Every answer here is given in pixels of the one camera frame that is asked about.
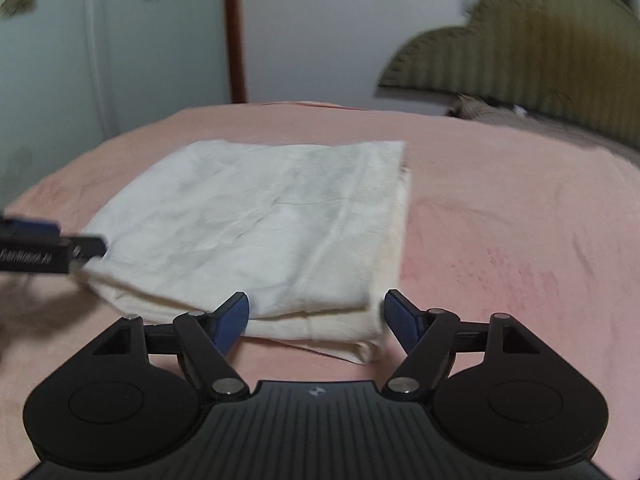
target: white door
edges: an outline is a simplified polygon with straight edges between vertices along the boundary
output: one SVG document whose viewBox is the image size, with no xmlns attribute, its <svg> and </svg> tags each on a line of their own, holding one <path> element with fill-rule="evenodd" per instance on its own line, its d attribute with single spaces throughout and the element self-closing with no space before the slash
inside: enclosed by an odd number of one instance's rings
<svg viewBox="0 0 640 480">
<path fill-rule="evenodd" d="M 224 0 L 104 0 L 120 132 L 229 102 Z"/>
<path fill-rule="evenodd" d="M 84 0 L 36 0 L 30 12 L 0 17 L 0 206 L 102 135 Z"/>
<path fill-rule="evenodd" d="M 0 207 L 105 139 L 229 102 L 223 0 L 35 2 L 0 16 Z"/>
</svg>

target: logo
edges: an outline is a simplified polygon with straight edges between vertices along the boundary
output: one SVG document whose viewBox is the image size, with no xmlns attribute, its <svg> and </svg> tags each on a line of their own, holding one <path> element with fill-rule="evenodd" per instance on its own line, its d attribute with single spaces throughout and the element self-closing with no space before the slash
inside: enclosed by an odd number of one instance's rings
<svg viewBox="0 0 640 480">
<path fill-rule="evenodd" d="M 320 386 L 314 386 L 309 390 L 309 393 L 317 399 L 318 397 L 322 397 L 326 393 L 326 390 Z"/>
<path fill-rule="evenodd" d="M 30 251 L 0 251 L 0 263 L 4 264 L 25 264 L 25 265 L 47 265 L 53 259 L 50 253 L 31 253 Z"/>
</svg>

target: pink bedsheet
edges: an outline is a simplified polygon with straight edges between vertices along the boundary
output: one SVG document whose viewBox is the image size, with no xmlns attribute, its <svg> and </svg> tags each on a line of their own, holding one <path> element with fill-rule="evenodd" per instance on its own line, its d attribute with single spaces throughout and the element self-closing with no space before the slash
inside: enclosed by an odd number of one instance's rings
<svg viewBox="0 0 640 480">
<path fill-rule="evenodd" d="M 300 104 L 185 110 L 106 142 L 46 178 L 12 212 L 80 230 L 151 164 L 199 139 L 338 144 L 402 139 L 412 202 L 401 289 L 464 320 L 511 312 L 604 393 L 596 462 L 640 476 L 640 171 L 602 149 L 450 118 Z M 65 277 L 0 278 L 0 479 L 36 457 L 22 428 L 30 390 L 118 314 Z M 364 367 L 263 340 L 231 361 L 250 383 L 384 381 L 403 358 Z M 170 358 L 156 364 L 177 369 Z M 478 362 L 459 357 L 458 368 Z"/>
</svg>

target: wooden door frame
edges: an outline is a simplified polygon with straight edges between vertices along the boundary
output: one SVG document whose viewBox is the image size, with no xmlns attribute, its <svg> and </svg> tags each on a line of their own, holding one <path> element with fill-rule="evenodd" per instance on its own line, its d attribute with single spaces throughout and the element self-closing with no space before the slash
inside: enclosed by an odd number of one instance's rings
<svg viewBox="0 0 640 480">
<path fill-rule="evenodd" d="M 246 102 L 241 0 L 225 1 L 226 56 L 232 103 Z"/>
</svg>

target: white cloth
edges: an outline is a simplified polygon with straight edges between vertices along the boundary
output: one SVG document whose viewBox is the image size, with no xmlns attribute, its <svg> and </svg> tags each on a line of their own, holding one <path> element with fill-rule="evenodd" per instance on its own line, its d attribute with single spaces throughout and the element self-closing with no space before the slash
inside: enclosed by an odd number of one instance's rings
<svg viewBox="0 0 640 480">
<path fill-rule="evenodd" d="M 79 277 L 122 312 L 171 322 L 234 292 L 245 335 L 353 362 L 381 354 L 408 203 L 402 142 L 202 141 L 164 158 L 85 228 L 108 241 Z"/>
</svg>

